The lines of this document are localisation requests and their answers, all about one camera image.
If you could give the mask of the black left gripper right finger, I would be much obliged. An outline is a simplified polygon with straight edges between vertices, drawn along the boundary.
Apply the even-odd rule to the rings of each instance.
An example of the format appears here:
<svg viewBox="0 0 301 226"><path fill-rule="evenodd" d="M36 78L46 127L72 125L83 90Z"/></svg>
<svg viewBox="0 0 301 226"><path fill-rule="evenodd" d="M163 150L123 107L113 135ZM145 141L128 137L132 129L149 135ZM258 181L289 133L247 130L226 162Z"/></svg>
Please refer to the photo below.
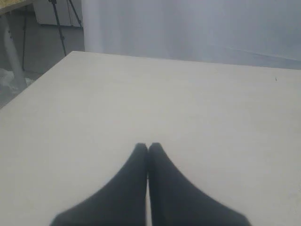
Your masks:
<svg viewBox="0 0 301 226"><path fill-rule="evenodd" d="M248 226L249 220L195 187L160 143L149 147L149 193L154 226Z"/></svg>

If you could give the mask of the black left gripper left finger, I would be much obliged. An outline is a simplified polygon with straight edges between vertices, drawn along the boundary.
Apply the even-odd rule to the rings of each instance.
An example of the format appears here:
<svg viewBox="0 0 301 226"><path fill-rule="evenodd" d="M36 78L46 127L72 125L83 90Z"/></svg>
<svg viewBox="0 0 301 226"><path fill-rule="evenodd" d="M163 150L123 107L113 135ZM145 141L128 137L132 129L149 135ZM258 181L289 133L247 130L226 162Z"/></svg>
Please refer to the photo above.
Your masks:
<svg viewBox="0 0 301 226"><path fill-rule="evenodd" d="M99 191L58 214L53 226L146 225L148 149L138 143L119 172Z"/></svg>

